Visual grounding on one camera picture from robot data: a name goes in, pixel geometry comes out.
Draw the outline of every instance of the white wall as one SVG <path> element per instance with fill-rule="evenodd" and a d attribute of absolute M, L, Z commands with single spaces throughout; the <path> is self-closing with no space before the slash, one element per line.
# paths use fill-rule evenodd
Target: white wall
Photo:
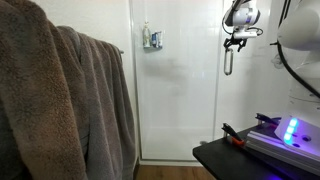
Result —
<path fill-rule="evenodd" d="M 112 43 L 124 51 L 123 69 L 137 120 L 129 0 L 33 1 L 44 9 L 54 25 L 70 26 L 78 32 Z"/>

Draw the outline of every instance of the red clip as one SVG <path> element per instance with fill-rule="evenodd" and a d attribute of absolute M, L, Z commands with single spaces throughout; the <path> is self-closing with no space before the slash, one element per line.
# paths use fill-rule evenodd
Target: red clip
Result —
<path fill-rule="evenodd" d="M 243 146 L 245 144 L 244 141 L 239 141 L 234 137 L 232 137 L 232 143 L 237 145 L 237 146 Z"/>

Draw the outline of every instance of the brown towel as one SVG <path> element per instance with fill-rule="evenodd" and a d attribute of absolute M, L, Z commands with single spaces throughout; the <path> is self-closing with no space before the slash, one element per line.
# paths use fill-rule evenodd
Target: brown towel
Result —
<path fill-rule="evenodd" d="M 79 34 L 90 108 L 89 179 L 133 179 L 133 116 L 119 50 Z"/>
<path fill-rule="evenodd" d="M 30 1 L 0 0 L 0 142 L 0 179 L 132 179 L 119 50 L 54 27 Z"/>
<path fill-rule="evenodd" d="M 7 117 L 0 121 L 8 120 L 10 124 L 1 127 L 8 136 L 3 139 L 5 135 L 1 134 L 1 143 L 5 144 L 1 146 L 4 151 L 0 150 L 1 161 L 12 156 L 0 163 L 1 179 L 18 178 L 21 170 L 26 171 L 18 160 L 19 154 L 33 179 L 86 178 L 75 120 L 79 112 L 74 113 L 75 96 L 70 96 L 66 81 L 78 72 L 64 72 L 65 62 L 59 55 L 70 54 L 58 55 L 55 42 L 58 49 L 63 45 L 61 38 L 53 40 L 50 23 L 36 4 L 0 1 L 0 107 L 4 108 L 0 112 Z"/>

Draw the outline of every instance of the wooden floor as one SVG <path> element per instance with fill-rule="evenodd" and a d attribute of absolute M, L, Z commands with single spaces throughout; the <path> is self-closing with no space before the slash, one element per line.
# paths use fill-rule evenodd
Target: wooden floor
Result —
<path fill-rule="evenodd" d="M 215 180 L 203 167 L 140 166 L 136 180 Z"/>

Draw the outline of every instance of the cable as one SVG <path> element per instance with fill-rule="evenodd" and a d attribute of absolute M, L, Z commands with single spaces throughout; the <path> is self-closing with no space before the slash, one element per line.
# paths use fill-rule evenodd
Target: cable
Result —
<path fill-rule="evenodd" d="M 287 18 L 287 15 L 288 15 L 288 12 L 289 12 L 289 9 L 290 9 L 290 4 L 291 4 L 291 0 L 289 0 L 289 2 L 288 2 L 288 4 L 287 4 L 287 10 L 286 10 L 286 13 L 285 13 L 285 15 L 284 15 L 284 19 L 286 19 Z"/>
<path fill-rule="evenodd" d="M 257 27 L 249 27 L 248 30 L 250 30 L 250 29 L 255 29 L 255 30 L 257 30 L 257 36 L 261 36 L 261 35 L 263 34 L 263 30 L 260 29 L 260 28 L 257 28 Z"/>
<path fill-rule="evenodd" d="M 291 0 L 289 0 L 289 2 L 287 2 L 288 0 L 285 1 L 284 6 L 283 6 L 283 10 L 282 10 L 282 14 L 281 14 L 281 18 L 280 18 L 280 22 L 279 22 L 279 27 L 282 23 L 283 18 L 285 18 L 287 16 L 287 13 L 289 11 L 289 6 L 290 6 L 290 2 Z M 280 56 L 280 60 L 283 63 L 284 67 L 287 69 L 287 71 L 290 73 L 290 75 L 297 80 L 302 86 L 304 86 L 306 89 L 308 89 L 311 93 L 313 93 L 315 96 L 317 96 L 320 99 L 320 93 L 315 90 L 310 84 L 308 84 L 305 80 L 303 80 L 296 72 L 294 72 L 294 70 L 292 70 L 292 68 L 288 65 L 287 60 L 284 57 L 283 51 L 282 51 L 282 46 L 280 44 L 279 41 L 277 41 L 277 47 L 278 47 L 278 53 Z"/>
<path fill-rule="evenodd" d="M 224 32 L 226 32 L 227 34 L 231 35 L 232 33 L 228 32 L 224 27 L 224 16 L 222 18 L 222 23 L 221 24 L 222 24 L 222 28 L 223 28 Z"/>

